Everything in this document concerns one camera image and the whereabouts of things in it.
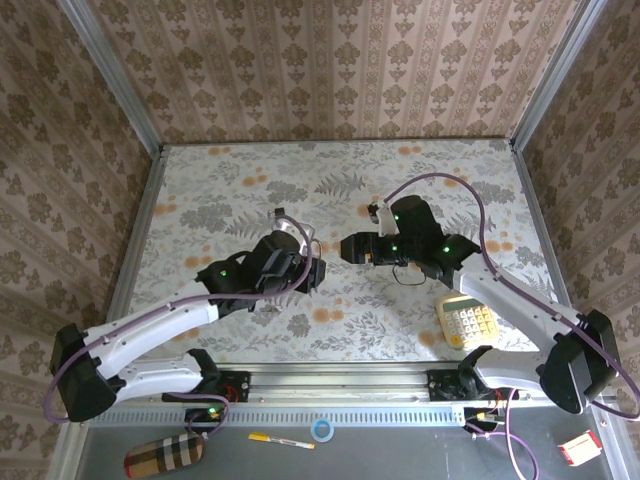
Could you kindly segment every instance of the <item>marker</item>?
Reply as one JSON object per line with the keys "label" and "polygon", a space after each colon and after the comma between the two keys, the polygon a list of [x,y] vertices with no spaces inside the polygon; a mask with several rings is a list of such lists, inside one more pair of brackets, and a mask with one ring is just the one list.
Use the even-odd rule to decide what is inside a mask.
{"label": "marker", "polygon": [[296,442],[295,440],[286,440],[284,438],[270,437],[266,433],[251,433],[249,434],[249,440],[256,440],[258,442],[279,443],[280,445],[289,445],[291,447],[300,447],[313,450],[316,448],[314,443]]}

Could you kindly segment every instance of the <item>small box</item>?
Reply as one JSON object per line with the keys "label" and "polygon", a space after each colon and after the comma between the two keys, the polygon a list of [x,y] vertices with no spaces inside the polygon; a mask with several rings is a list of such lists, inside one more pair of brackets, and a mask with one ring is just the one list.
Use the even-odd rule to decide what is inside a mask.
{"label": "small box", "polygon": [[558,447],[572,467],[582,465],[602,452],[602,444],[591,430]]}

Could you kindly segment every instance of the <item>white tape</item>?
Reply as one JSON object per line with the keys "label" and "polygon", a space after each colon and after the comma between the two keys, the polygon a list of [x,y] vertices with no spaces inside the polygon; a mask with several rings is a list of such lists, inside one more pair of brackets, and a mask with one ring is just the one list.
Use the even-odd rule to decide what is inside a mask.
{"label": "white tape", "polygon": [[311,436],[316,442],[325,443],[333,438],[333,432],[335,429],[333,425],[326,418],[320,418],[311,425]]}

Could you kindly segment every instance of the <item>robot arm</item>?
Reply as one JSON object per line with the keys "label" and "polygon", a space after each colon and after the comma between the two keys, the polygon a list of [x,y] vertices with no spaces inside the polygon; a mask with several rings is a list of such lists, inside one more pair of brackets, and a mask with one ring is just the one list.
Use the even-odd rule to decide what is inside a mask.
{"label": "robot arm", "polygon": [[[288,291],[294,283],[302,293],[316,288],[324,280],[325,262],[312,258],[310,247],[290,233],[292,225],[286,220],[277,220],[276,227],[253,251],[210,264],[193,281],[143,312],[84,332],[75,324],[60,329],[51,373],[59,377],[57,387],[69,419],[93,418],[129,398],[200,392],[217,382],[219,372],[202,349],[190,350],[182,358],[136,359],[187,330],[238,310],[252,311],[257,300]],[[312,238],[311,227],[300,227]],[[302,278],[307,268],[309,274]],[[221,295],[211,299],[213,294]],[[70,361],[74,355],[77,360]]]}
{"label": "robot arm", "polygon": [[[342,240],[344,260],[396,266],[413,262],[425,276],[490,307],[538,347],[533,353],[486,346],[471,352],[458,369],[468,399],[498,387],[523,388],[542,391],[562,409],[582,413],[615,377],[615,370],[599,354],[558,321],[563,316],[619,361],[611,322],[602,313],[594,310],[585,316],[540,295],[493,264],[488,268],[480,247],[463,236],[444,235],[428,204],[418,196],[401,198],[391,207],[371,205],[369,214],[379,232],[359,232]],[[536,301],[552,306],[549,310],[554,313]]]}

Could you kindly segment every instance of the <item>patterned wallpaper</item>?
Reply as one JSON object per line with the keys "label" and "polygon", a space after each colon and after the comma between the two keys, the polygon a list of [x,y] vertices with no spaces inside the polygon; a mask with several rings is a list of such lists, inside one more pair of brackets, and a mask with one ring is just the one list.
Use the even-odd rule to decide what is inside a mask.
{"label": "patterned wallpaper", "polygon": [[524,153],[574,304],[609,315],[640,382],[640,2],[607,3]]}
{"label": "patterned wallpaper", "polygon": [[165,143],[505,137],[577,0],[90,0]]}
{"label": "patterned wallpaper", "polygon": [[46,474],[53,335],[103,321],[149,164],[56,3],[0,1],[0,479]]}

